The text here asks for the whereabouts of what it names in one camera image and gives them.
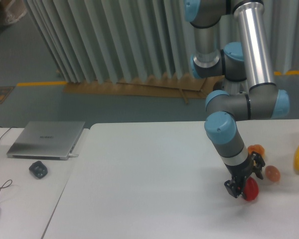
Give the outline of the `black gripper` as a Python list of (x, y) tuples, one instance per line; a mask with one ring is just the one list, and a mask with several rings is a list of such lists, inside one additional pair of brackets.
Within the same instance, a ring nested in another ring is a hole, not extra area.
[(247, 154), (246, 156), (243, 156), (242, 159), (242, 162), (235, 162), (235, 165), (225, 163), (225, 166), (231, 174), (231, 179), (227, 180), (224, 183), (224, 186), (228, 193), (234, 198), (244, 195), (243, 191), (247, 179), (252, 173), (254, 173), (257, 178), (261, 180), (264, 179), (262, 169), (265, 166), (265, 161), (261, 154), (252, 151), (251, 155)]

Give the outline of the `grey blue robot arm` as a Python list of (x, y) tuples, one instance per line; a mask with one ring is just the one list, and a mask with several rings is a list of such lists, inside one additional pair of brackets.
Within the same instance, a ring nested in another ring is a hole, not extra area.
[[(249, 152), (237, 122), (275, 119), (289, 113), (286, 91), (277, 88), (262, 19), (261, 0), (186, 0), (185, 20), (194, 28), (196, 51), (190, 58), (195, 78), (224, 76), (224, 87), (208, 94), (204, 128), (231, 179), (224, 186), (234, 198), (255, 199), (259, 189), (251, 175), (263, 178), (261, 154)], [(217, 25), (232, 15), (240, 40), (217, 46)]]

